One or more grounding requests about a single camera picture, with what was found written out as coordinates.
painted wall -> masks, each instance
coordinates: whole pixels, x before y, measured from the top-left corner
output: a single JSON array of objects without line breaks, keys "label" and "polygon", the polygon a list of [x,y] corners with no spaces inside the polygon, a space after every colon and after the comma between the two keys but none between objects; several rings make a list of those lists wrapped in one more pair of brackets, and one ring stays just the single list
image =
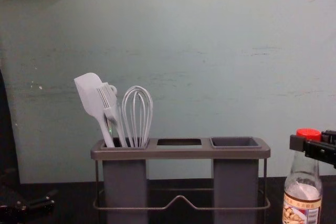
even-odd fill
[{"label": "painted wall", "polygon": [[[296,128],[336,129],[335,53],[336,0],[0,0],[23,183],[94,180],[101,133],[73,82],[86,72],[120,95],[146,87],[151,136],[261,137],[269,175],[285,176]],[[210,177],[210,167],[153,161],[149,177]]]}]

